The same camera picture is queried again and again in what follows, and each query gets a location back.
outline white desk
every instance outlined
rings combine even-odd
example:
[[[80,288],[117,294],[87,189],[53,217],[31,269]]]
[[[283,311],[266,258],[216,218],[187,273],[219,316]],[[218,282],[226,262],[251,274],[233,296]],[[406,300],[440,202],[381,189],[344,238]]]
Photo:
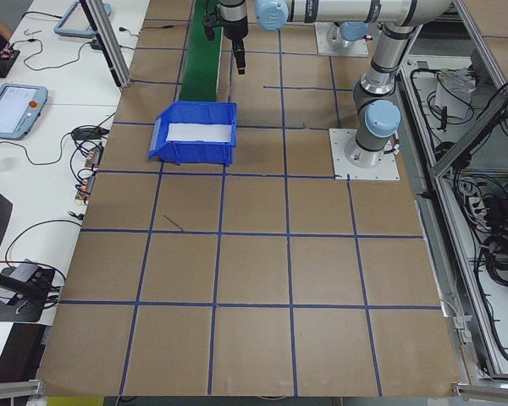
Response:
[[[123,26],[137,33],[142,26],[148,0],[105,0],[111,4],[110,16],[113,31],[119,44],[125,47],[135,47],[137,38],[120,32]],[[61,15],[66,12],[72,0],[35,0],[29,11]],[[27,62],[38,69],[46,66],[58,66],[77,58],[79,47],[89,40],[57,36],[53,28],[57,19],[39,15],[27,14],[14,32],[11,42],[28,40],[32,36],[25,32],[41,31],[33,35],[43,43],[43,53],[34,56]],[[49,101],[54,104],[77,104],[84,106],[116,106],[119,102],[120,91],[115,87],[109,73],[105,58],[100,51],[95,51],[86,45],[81,50],[80,61],[60,69],[46,69],[35,72],[28,69],[23,61],[31,54],[40,50],[38,42],[22,42],[15,45],[21,54],[9,72],[4,82],[22,83],[24,85],[39,85],[49,89]],[[123,48],[126,63],[130,65],[133,51]]]
[[[71,3],[71,0],[35,0],[30,10],[63,14]],[[106,3],[113,7],[111,21],[119,43],[135,47],[137,38],[127,32],[119,32],[119,27],[124,26],[136,33],[145,17],[148,0],[106,0]],[[43,42],[44,52],[29,61],[31,66],[50,66],[74,59],[80,44],[86,41],[55,35],[52,29],[56,23],[56,19],[28,14],[15,31],[12,41],[30,38],[24,34],[25,30],[41,30],[35,38]],[[0,85],[42,85],[49,90],[49,97],[31,132],[23,140],[15,142],[28,149],[32,160],[50,162],[58,157],[60,139],[64,134],[80,125],[96,125],[116,110],[120,91],[115,87],[102,53],[89,46],[83,49],[79,62],[41,72],[33,72],[22,63],[24,58],[39,50],[38,44],[22,43],[17,48],[21,51],[19,60],[8,78],[0,80]],[[124,50],[128,65],[132,55],[131,50]],[[109,120],[103,127],[109,128],[111,122]],[[0,261],[4,259],[5,250],[11,241],[29,226],[52,219],[74,220],[68,216],[67,211],[84,212],[84,206],[75,204],[76,181],[69,168],[69,158],[75,145],[69,137],[63,145],[62,160],[41,167],[30,165],[21,148],[0,145],[0,193],[14,204],[0,249]],[[74,167],[82,168],[84,161],[85,158],[77,154]],[[11,260],[29,258],[53,265],[67,275],[79,230],[69,223],[50,223],[34,228],[14,246]],[[4,264],[0,264],[0,270],[4,267]],[[54,284],[63,284],[59,275],[55,276]],[[45,310],[40,323],[52,325],[54,315],[54,308]],[[12,323],[0,323],[0,355],[11,326]]]

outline white paper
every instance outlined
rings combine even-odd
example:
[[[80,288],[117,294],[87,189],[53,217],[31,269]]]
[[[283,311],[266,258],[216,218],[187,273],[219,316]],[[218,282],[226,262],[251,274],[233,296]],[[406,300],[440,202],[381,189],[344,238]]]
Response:
[[[437,84],[434,104],[440,110],[448,107],[448,115],[451,117],[465,118],[469,110],[467,103],[471,103],[472,93],[476,86],[472,76],[466,69],[460,69],[439,74],[439,80],[442,83]]]
[[[17,128],[28,108],[34,100],[36,89],[24,87],[8,87],[0,97],[0,133],[11,134]]]
[[[231,142],[231,125],[171,123],[167,141]]]

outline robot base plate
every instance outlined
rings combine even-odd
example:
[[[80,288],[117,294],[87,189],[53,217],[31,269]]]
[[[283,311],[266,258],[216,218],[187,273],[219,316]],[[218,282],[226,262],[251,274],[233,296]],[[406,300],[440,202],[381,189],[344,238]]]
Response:
[[[357,167],[348,161],[345,155],[345,147],[348,140],[356,136],[357,129],[330,129],[329,138],[331,140],[331,154],[333,156],[333,169],[336,179],[347,180],[383,180],[383,181],[398,181],[399,170],[397,169],[397,162],[395,162],[395,155],[384,155],[382,161],[373,168],[363,169]],[[388,141],[386,150],[391,149],[391,144]]]
[[[328,31],[333,23],[315,23],[316,42],[319,55],[332,55],[336,57],[366,58],[369,56],[365,40],[358,40],[349,47],[334,47],[328,42]]]

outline green conveyor belt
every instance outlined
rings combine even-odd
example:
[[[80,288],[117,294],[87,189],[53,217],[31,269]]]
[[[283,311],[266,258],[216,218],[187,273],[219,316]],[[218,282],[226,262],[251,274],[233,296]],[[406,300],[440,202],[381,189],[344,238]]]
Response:
[[[218,0],[209,0],[209,11]],[[196,0],[194,19],[190,30],[190,44],[186,56],[185,74],[179,99],[190,102],[215,102],[217,100],[218,67],[222,29],[215,32],[214,41],[205,37],[203,18],[207,0]]]

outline robotic arm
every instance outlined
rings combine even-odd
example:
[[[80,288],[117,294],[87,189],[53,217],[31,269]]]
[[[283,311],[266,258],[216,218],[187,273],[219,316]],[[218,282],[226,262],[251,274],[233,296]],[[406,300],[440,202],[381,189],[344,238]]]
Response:
[[[371,68],[360,85],[368,94],[385,96],[393,91],[395,73],[416,27],[437,18],[450,4],[451,0],[256,0],[256,16],[266,30],[295,21],[383,21]]]
[[[245,44],[243,38],[248,35],[246,18],[246,0],[219,0],[213,13],[203,21],[205,34],[209,41],[214,40],[214,29],[223,27],[224,35],[231,40],[237,70],[245,74]]]
[[[390,96],[416,28],[436,19],[451,0],[256,0],[257,23],[279,30],[288,22],[384,22],[369,70],[354,89],[360,119],[356,138],[346,145],[348,160],[372,168],[384,155],[387,139],[400,123],[399,109],[382,98]]]

